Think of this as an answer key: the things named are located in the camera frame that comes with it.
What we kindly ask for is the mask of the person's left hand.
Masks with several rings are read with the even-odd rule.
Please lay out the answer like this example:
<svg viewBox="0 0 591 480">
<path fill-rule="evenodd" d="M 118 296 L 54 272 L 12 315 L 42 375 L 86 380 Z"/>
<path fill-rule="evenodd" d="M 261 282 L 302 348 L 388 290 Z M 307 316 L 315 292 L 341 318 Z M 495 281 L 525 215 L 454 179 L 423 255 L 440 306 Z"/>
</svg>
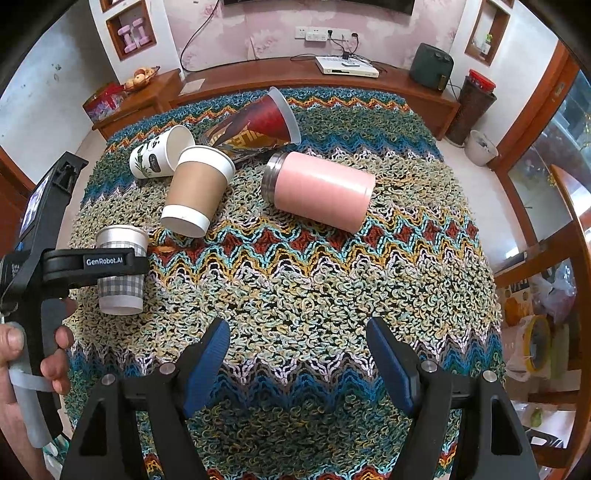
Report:
<svg viewBox="0 0 591 480">
<path fill-rule="evenodd" d="M 55 330 L 58 349 L 41 362 L 41 373 L 61 395 L 69 392 L 68 360 L 66 350 L 74 344 L 71 330 L 60 326 Z M 28 439 L 20 407 L 15 399 L 8 373 L 8 364 L 17 359 L 24 348 L 24 336 L 16 328 L 1 325 L 1 431 L 8 445 L 31 479 L 52 479 L 42 451 L 34 448 Z"/>
</svg>

